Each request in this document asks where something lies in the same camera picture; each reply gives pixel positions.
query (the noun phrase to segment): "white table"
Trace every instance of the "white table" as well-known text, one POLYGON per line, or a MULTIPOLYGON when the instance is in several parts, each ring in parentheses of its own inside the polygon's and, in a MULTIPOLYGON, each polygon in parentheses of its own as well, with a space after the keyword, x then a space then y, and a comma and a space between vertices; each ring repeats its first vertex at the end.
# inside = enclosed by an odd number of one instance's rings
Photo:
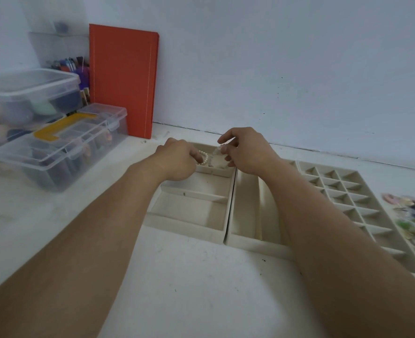
MULTIPOLYGON (((215 145, 218 135, 154 124, 128 137, 65 192, 0 172, 0 284, 126 168, 168 137, 215 145)), ((274 146, 279 155, 357 169, 378 194, 415 196, 415 171, 274 146)), ((325 337, 294 263, 142 227, 99 337, 325 337)))

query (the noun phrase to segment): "orange folder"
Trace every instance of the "orange folder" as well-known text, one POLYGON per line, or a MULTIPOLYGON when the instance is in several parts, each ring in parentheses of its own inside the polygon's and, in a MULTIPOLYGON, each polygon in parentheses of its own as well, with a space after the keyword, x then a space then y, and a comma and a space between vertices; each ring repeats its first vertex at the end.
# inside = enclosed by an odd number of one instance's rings
POLYGON ((89 25, 90 98, 125 107, 129 135, 151 138, 159 34, 89 25))

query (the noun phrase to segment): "person's left arm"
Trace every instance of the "person's left arm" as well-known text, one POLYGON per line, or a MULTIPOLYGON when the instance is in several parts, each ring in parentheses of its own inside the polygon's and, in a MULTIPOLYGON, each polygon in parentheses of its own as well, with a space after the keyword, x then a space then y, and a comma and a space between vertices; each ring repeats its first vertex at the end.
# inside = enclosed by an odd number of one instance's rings
POLYGON ((0 337, 97 337, 159 184, 202 162, 173 138, 85 208, 0 286, 0 337))

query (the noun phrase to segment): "person's left hand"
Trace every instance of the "person's left hand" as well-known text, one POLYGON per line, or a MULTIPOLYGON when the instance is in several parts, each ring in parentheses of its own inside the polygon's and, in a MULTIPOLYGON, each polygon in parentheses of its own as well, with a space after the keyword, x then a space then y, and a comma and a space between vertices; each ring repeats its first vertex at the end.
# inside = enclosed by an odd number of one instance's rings
POLYGON ((161 181, 187 179, 197 168, 203 157, 192 144, 170 137, 165 145, 159 146, 148 158, 157 167, 161 181))

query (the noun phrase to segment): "person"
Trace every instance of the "person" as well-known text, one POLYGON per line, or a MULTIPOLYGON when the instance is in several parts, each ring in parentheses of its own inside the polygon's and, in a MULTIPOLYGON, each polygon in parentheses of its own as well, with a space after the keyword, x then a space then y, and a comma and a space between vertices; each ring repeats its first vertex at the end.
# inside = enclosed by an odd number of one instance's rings
MULTIPOLYGON (((310 298, 332 336, 415 337, 415 278, 260 133, 232 128, 218 140, 226 142, 221 150, 229 166, 270 188, 310 298)), ((197 162, 202 157, 191 144, 171 138, 131 165, 0 285, 0 337, 96 337, 155 189, 188 178, 197 162)))

